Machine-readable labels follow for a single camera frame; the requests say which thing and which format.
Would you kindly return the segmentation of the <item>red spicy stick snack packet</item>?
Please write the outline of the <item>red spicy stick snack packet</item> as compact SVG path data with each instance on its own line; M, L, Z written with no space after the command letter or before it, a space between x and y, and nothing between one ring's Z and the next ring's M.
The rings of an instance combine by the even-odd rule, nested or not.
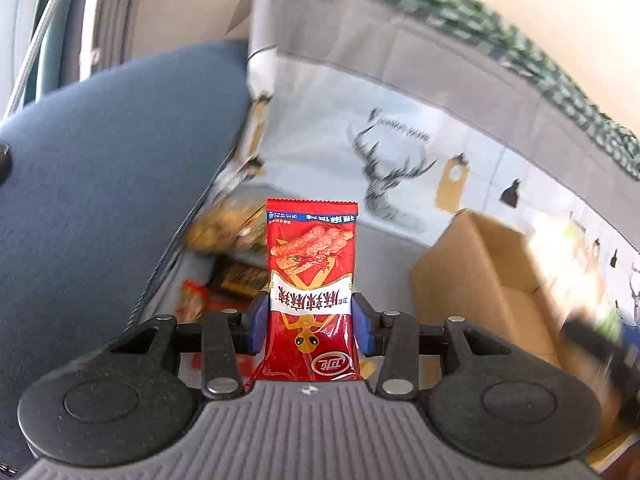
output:
M358 204L266 200L266 348L247 387L361 378L352 328Z

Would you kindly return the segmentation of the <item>small red-ended candy bar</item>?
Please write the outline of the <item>small red-ended candy bar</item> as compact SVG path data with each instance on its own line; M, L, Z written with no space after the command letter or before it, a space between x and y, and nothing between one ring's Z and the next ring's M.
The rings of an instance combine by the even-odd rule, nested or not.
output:
M209 289L197 282L186 280L182 283L180 301L175 308L179 324L195 323L209 304Z

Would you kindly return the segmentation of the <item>deer print sofa cover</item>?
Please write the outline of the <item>deer print sofa cover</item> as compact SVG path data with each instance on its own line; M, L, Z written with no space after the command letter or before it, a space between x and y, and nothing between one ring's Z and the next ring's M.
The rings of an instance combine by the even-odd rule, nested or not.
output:
M573 220L608 301L639 328L639 178L526 80L381 0L250 0L252 105L190 210L237 190L353 200L360 220L431 247L454 214L523 234Z

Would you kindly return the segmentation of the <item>clear bag of round cookies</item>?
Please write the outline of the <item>clear bag of round cookies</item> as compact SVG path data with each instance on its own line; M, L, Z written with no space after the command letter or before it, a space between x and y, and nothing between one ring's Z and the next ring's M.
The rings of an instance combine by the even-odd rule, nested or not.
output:
M227 198L200 212L186 231L186 244L197 252L263 252L267 245L263 200Z

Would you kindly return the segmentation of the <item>black soda cracker packet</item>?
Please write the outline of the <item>black soda cracker packet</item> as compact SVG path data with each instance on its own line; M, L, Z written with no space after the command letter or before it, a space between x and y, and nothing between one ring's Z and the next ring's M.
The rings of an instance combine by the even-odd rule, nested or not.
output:
M268 285L269 274L257 266L232 262L222 269L219 288L244 297L254 297Z

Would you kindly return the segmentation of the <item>green checkered cloth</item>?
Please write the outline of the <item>green checkered cloth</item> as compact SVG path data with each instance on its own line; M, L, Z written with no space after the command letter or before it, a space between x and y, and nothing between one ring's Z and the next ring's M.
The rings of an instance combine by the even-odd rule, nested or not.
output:
M548 53L480 0L381 0L396 10L480 51L526 80L610 156L639 177L639 139L601 112Z

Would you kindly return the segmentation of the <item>grey curtain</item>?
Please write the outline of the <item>grey curtain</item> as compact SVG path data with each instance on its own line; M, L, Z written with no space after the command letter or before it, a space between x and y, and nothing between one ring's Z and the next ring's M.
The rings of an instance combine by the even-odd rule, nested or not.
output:
M1 119L126 61L138 0L1 0Z

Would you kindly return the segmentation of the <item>brown cardboard box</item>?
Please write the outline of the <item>brown cardboard box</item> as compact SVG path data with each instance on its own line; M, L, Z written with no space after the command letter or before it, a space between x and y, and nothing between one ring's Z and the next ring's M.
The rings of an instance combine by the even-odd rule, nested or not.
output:
M625 431L622 399L602 365L560 334L569 318L605 336L620 333L599 252L573 220L547 219L523 234L465 209L413 266L410 283L421 323L462 316L591 387L602 445Z

